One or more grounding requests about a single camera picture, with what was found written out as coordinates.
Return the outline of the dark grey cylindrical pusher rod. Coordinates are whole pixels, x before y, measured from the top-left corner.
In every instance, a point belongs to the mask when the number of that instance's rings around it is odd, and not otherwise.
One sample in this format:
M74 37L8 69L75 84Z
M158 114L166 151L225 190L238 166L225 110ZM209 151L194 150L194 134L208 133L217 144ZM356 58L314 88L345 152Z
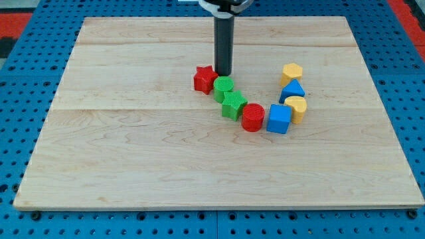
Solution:
M214 69L219 76L232 72L234 17L214 18Z

